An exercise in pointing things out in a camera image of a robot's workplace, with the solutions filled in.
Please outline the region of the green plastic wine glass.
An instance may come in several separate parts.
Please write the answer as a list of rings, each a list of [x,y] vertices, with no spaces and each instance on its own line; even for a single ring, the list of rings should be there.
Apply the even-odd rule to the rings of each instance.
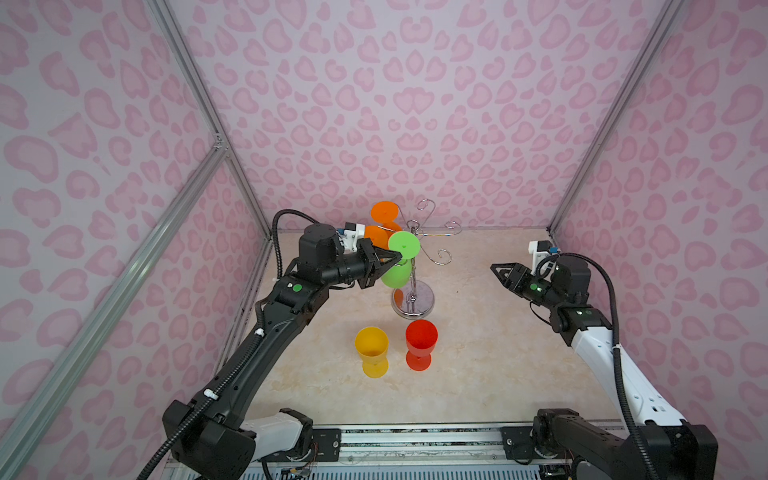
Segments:
[[[399,231],[389,237],[388,249],[401,254],[401,259],[382,277],[383,283],[392,289],[402,288],[412,273],[412,261],[420,252],[420,240],[412,233]]]

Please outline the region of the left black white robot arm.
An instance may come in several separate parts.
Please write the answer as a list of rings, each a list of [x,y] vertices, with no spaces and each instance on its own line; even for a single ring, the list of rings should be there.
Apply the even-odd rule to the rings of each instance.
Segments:
[[[309,325],[333,288],[356,283],[366,289],[402,261],[397,251],[340,233],[327,224],[305,228],[298,255],[255,305],[257,322],[204,388],[187,402],[173,401],[162,416],[166,440],[139,476],[148,478],[170,455],[204,479],[238,479],[254,460],[285,454],[309,456],[313,422],[289,408],[242,424],[258,389],[290,343]]]

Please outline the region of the red plastic wine glass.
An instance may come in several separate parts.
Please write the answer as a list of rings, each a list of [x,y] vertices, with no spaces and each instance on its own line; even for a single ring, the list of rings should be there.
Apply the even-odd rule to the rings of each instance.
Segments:
[[[405,332],[406,363],[414,371],[425,371],[432,363],[432,352],[438,341],[437,327],[428,320],[412,321]]]

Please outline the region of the yellow plastic wine glass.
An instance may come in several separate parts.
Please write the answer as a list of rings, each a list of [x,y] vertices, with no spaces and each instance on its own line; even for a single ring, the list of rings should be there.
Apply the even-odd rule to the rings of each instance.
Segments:
[[[377,327],[360,330],[355,338],[355,349],[362,361],[362,369],[369,378],[383,377],[389,368],[387,353],[389,338]]]

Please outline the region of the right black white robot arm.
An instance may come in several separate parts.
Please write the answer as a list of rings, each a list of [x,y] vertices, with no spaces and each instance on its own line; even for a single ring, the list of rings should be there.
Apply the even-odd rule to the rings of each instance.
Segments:
[[[544,258],[548,273],[520,263],[494,263],[501,285],[532,306],[590,368],[617,408],[621,438],[566,408],[542,408],[534,417],[531,449],[541,457],[570,454],[576,477],[594,479],[712,479],[718,441],[689,422],[654,387],[620,341],[618,302],[607,271],[576,253]]]

